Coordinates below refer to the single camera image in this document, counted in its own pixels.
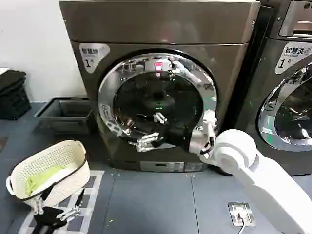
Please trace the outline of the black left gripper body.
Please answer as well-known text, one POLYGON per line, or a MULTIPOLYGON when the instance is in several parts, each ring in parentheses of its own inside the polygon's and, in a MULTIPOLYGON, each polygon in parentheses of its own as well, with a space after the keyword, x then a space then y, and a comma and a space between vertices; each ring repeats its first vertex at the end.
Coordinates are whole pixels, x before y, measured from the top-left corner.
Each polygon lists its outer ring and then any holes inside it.
POLYGON ((61 214, 61 209, 52 207, 43 207, 43 214, 35 214, 34 220, 36 221, 36 226, 33 230, 34 234, 39 234, 43 227, 48 227, 46 234, 52 234, 54 232, 56 225, 56 217, 61 214))

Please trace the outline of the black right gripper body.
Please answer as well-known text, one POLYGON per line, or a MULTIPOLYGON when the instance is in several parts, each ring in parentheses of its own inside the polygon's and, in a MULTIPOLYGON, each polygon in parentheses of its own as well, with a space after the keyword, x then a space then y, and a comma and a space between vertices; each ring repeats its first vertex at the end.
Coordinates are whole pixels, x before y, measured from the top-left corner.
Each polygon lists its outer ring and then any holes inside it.
POLYGON ((189 127, 168 127, 163 133, 166 143, 189 151, 193 129, 189 127))

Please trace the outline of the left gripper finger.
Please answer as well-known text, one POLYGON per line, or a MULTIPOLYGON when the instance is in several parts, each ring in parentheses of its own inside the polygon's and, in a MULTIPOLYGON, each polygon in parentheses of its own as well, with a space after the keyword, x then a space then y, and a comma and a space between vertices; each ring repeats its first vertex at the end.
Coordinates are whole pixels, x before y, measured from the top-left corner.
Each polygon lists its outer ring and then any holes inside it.
POLYGON ((84 192, 85 192, 85 188, 83 188, 81 193, 79 194, 74 207, 68 211, 58 214, 57 219, 60 219, 61 221, 71 221, 76 216, 78 216, 81 213, 81 203, 83 200, 84 192))
POLYGON ((34 213, 44 213, 43 207, 45 206, 46 200, 50 196, 52 190, 53 186, 50 186, 43 190, 41 194, 35 198, 33 205, 34 213))

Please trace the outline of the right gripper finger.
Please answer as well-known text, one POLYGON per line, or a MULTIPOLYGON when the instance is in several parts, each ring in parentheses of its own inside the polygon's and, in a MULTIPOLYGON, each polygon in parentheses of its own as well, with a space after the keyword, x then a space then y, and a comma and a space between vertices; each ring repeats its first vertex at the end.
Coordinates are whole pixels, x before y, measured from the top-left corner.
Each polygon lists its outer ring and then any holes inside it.
POLYGON ((152 134, 144 135, 139 139, 139 144, 151 144, 154 141, 160 141, 163 139, 163 136, 158 133, 154 132, 152 134))
POLYGON ((128 141, 128 144, 131 146, 135 146, 136 147, 136 151, 139 153, 144 153, 144 152, 148 152, 151 150, 154 150, 156 148, 159 148, 161 146, 160 142, 157 141, 152 141, 152 142, 131 142, 128 141))

